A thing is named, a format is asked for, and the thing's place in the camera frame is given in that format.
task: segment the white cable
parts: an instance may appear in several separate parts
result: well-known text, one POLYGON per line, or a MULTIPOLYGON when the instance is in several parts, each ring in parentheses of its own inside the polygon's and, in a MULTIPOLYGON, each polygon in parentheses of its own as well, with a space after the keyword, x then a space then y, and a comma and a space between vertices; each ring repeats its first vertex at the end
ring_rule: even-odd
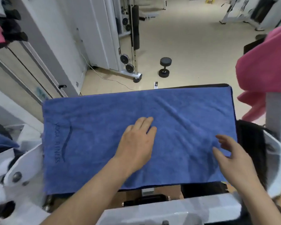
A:
MULTIPOLYGON (((85 62, 86 62, 86 64, 92 69, 92 70, 94 70, 91 66, 90 66, 90 64, 87 62, 87 60, 85 59, 85 57, 83 56, 83 54, 80 52, 80 54, 81 54, 81 56, 84 58, 84 60, 85 60, 85 62)), ((94 70, 94 72, 101 78, 101 79, 103 79, 103 80, 111 80, 111 79, 104 79, 103 77, 101 77, 97 72, 96 72, 96 70, 94 70)))

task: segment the blue cloth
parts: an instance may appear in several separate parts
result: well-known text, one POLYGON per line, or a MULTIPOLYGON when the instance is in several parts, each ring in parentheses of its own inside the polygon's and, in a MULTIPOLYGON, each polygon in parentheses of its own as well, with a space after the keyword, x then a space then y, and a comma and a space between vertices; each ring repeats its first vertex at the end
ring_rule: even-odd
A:
POLYGON ((18 148, 19 145, 13 140, 0 134, 0 148, 18 148))
POLYGON ((220 147, 215 135, 236 139, 231 87, 51 99, 43 115, 48 194, 78 191, 113 157, 124 130, 139 117, 154 117, 152 157, 121 189, 225 181, 212 154, 213 146, 220 147))

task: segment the gym floor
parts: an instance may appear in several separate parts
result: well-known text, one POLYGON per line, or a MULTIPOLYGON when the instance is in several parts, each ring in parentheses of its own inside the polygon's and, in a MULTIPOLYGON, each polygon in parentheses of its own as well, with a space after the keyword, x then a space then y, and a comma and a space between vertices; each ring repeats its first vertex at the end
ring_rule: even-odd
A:
MULTIPOLYGON (((215 0, 213 4, 206 4, 205 0, 167 0, 167 9, 162 10, 157 18, 140 21, 137 56, 138 71, 143 74, 141 81, 134 83, 129 77, 100 68, 96 69, 97 73, 104 79, 116 80, 133 90, 153 89, 156 81, 158 88, 227 83, 232 86, 236 118, 240 119, 250 106, 237 100, 243 90, 237 83, 235 64, 243 55, 244 45, 264 32, 257 32, 243 22, 221 25, 218 21, 226 14, 229 4, 221 5, 227 1, 215 0), (158 76, 162 57, 172 59, 168 78, 158 76)), ((129 37, 120 39, 122 53, 126 52, 131 57, 131 49, 127 47, 129 43, 129 37)), ((81 93, 92 95, 131 91, 124 85, 103 80, 90 70, 81 93)), ((263 125, 265 117, 255 122, 263 125)), ((171 199, 183 198, 180 186, 160 187, 156 192, 166 194, 171 199)), ((110 208, 121 207, 123 201, 139 195, 137 190, 118 193, 110 208)))

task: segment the yellow stool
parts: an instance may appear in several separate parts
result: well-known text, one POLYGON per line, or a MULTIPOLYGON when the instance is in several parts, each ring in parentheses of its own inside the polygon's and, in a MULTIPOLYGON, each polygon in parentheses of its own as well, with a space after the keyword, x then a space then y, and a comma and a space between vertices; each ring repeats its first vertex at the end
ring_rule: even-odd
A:
MULTIPOLYGON (((211 3, 213 4, 213 3, 214 3, 214 1, 215 1, 215 0, 212 0, 212 2, 211 2, 211 3)), ((208 4, 208 2, 209 2, 209 0, 206 0, 206 2, 205 2, 205 3, 206 3, 206 4, 208 4)))

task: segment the dumbbell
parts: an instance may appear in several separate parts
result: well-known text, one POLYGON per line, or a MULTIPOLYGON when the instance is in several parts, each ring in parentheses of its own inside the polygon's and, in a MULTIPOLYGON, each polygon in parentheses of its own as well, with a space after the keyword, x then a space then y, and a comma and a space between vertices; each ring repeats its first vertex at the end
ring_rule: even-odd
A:
POLYGON ((166 69, 166 67, 168 67, 172 64, 172 59, 170 59, 169 57, 163 57, 162 59, 160 59, 160 64, 164 68, 159 70, 158 75, 162 78, 168 77, 170 74, 170 71, 168 69, 166 69))

